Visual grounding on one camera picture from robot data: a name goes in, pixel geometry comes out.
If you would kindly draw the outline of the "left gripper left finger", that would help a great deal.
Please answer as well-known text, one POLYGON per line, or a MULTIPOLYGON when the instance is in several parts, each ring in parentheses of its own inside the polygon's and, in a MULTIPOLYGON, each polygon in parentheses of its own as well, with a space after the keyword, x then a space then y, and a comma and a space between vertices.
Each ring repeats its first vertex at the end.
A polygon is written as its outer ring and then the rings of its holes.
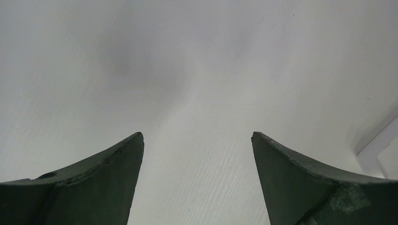
POLYGON ((114 146, 36 179, 0 185, 3 225, 125 225, 144 154, 134 133, 114 146))

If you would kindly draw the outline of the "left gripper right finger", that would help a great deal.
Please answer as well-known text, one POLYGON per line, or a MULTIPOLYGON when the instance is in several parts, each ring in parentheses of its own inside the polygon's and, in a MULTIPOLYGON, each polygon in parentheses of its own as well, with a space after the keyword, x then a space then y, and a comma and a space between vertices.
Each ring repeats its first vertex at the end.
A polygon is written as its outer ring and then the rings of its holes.
POLYGON ((397 224, 396 180, 335 168, 260 132, 251 141, 272 225, 397 224))

